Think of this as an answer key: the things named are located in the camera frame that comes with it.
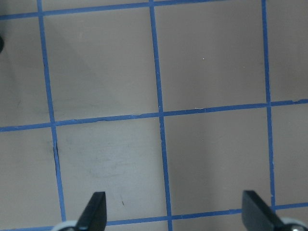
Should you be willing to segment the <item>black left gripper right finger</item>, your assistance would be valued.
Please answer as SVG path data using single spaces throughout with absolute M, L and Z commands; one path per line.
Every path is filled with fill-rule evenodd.
M 278 231 L 281 219 L 255 191 L 243 191 L 242 222 L 247 231 Z

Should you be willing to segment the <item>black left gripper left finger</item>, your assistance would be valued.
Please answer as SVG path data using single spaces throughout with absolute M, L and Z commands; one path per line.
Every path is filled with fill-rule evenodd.
M 106 227 L 106 195 L 95 192 L 75 225 L 76 231 L 104 231 Z

